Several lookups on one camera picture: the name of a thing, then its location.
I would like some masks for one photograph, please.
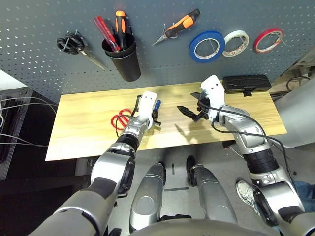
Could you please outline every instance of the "scissors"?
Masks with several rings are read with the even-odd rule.
[[[121,129],[121,128],[118,128],[116,127],[116,121],[115,119],[118,119],[118,121],[120,122],[120,124],[122,124],[122,126],[125,128],[128,124],[128,121],[129,119],[127,117],[125,117],[124,115],[131,115],[131,110],[129,109],[123,109],[121,110],[118,115],[114,115],[111,119],[111,124],[112,126],[115,128],[115,129],[118,129],[118,130],[124,130],[124,129]]]
[[[77,35],[78,31],[75,33],[67,33],[64,38],[57,38],[57,47],[60,51],[68,54],[76,55],[82,53],[89,61],[93,62],[95,65],[105,70],[103,65],[96,59],[91,57],[86,51],[84,51],[85,45],[82,38]]]

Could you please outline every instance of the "tape roll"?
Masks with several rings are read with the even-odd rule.
[[[215,51],[207,56],[201,56],[196,53],[196,48],[206,40],[213,40],[217,43],[218,47]],[[206,31],[199,35],[197,35],[189,46],[189,55],[190,57],[196,61],[201,63],[211,62],[217,59],[224,51],[225,48],[225,40],[223,36],[216,31]]]
[[[269,46],[268,48],[264,48],[264,49],[258,49],[258,45],[259,43],[265,38],[265,37],[268,37],[269,35],[273,34],[273,33],[276,33],[278,35],[278,39],[271,45]],[[271,28],[269,30],[266,30],[265,32],[263,32],[262,34],[260,34],[258,36],[258,38],[255,40],[254,42],[254,50],[257,52],[257,53],[268,53],[270,52],[271,50],[273,50],[275,47],[277,47],[282,39],[284,37],[284,33],[281,29],[279,28]]]
[[[233,51],[224,51],[223,52],[223,56],[225,57],[234,57],[236,55],[239,55],[240,53],[242,53],[246,47],[248,46],[249,42],[250,42],[250,38],[249,36],[242,30],[237,30],[234,31],[232,33],[229,33],[226,37],[224,37],[225,40],[225,45],[231,41],[233,38],[244,38],[242,39],[242,45],[240,47],[238,47],[237,49],[233,50]]]

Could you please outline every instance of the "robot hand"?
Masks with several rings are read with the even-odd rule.
[[[254,198],[266,224],[278,226],[286,236],[314,233],[315,213],[304,213],[292,183],[273,157],[268,136],[261,125],[248,112],[225,105],[224,88],[217,76],[210,76],[202,82],[201,89],[201,93],[192,93],[198,99],[198,115],[186,107],[178,106],[178,109],[195,122],[201,118],[208,119],[215,130],[214,123],[218,122],[228,130],[227,133],[233,133],[247,162],[250,178],[257,186]]]

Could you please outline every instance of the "orange screwdriver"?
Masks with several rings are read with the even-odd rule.
[[[116,31],[122,50],[127,48],[126,44],[126,14],[123,11],[116,11]]]
[[[184,16],[179,22],[172,25],[165,32],[163,32],[163,35],[154,44],[152,44],[152,46],[168,38],[177,38],[177,33],[192,26],[193,23],[196,21],[197,16],[199,16],[199,14],[200,11],[197,8],[188,15]]]

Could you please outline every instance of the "jeans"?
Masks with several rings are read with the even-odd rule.
[[[302,181],[296,181],[295,184],[305,212],[315,211],[315,184]]]

